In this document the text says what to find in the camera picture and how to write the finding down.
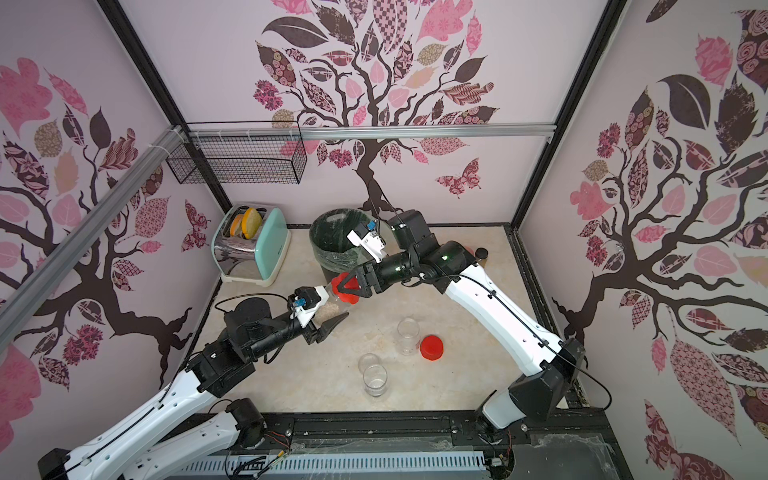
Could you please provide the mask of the red jar lid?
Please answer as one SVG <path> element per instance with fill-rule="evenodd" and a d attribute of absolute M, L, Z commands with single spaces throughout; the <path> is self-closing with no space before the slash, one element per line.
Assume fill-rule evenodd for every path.
<path fill-rule="evenodd" d="M 349 272 L 341 273 L 331 280 L 332 293 L 343 303 L 355 305 L 359 302 L 357 277 Z"/>
<path fill-rule="evenodd" d="M 421 340 L 419 351 L 424 359 L 437 361 L 441 359 L 444 354 L 444 343 L 442 339 L 436 335 L 427 335 Z"/>

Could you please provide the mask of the clear jar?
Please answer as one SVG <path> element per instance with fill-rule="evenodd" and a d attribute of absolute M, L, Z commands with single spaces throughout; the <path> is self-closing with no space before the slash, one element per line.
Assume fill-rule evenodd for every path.
<path fill-rule="evenodd" d="M 383 365 L 371 365 L 363 372 L 364 390 L 371 397 L 383 396 L 387 391 L 387 382 L 388 372 Z"/>

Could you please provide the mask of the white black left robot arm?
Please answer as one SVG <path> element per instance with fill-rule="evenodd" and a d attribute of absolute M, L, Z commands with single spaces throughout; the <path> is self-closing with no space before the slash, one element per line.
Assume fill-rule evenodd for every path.
<path fill-rule="evenodd" d="M 236 444 L 257 445 L 267 428 L 250 399 L 238 399 L 202 424 L 173 431 L 222 400 L 272 362 L 288 342 L 323 342 L 349 314 L 354 297 L 325 287 L 301 287 L 285 313 L 274 316 L 265 295 L 244 298 L 225 312 L 219 337 L 193 355 L 171 384 L 115 426 L 73 450 L 53 449 L 38 462 L 44 479 L 164 479 Z"/>

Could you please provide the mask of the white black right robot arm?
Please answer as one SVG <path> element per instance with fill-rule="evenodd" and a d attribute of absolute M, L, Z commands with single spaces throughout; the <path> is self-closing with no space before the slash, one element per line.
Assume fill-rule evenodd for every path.
<path fill-rule="evenodd" d="M 487 275 L 479 259 L 456 241 L 440 243 L 423 215 L 407 210 L 390 229 L 400 248 L 388 255 L 374 221 L 347 227 L 345 238 L 363 248 L 370 260 L 340 283 L 344 294 L 369 298 L 396 283 L 430 285 L 468 311 L 500 343 L 521 375 L 507 389 L 493 392 L 476 412 L 479 427 L 493 432 L 524 420 L 548 419 L 581 371 L 584 347 L 540 325 Z"/>

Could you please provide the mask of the oatmeal jar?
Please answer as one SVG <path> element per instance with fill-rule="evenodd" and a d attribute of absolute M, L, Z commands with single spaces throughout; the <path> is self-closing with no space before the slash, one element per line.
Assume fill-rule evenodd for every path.
<path fill-rule="evenodd" d="M 344 312 L 337 299 L 328 299 L 315 314 L 315 320 L 320 324 L 333 319 Z"/>
<path fill-rule="evenodd" d="M 404 318 L 397 325 L 397 349 L 401 355 L 414 355 L 421 340 L 419 323 L 410 317 Z"/>

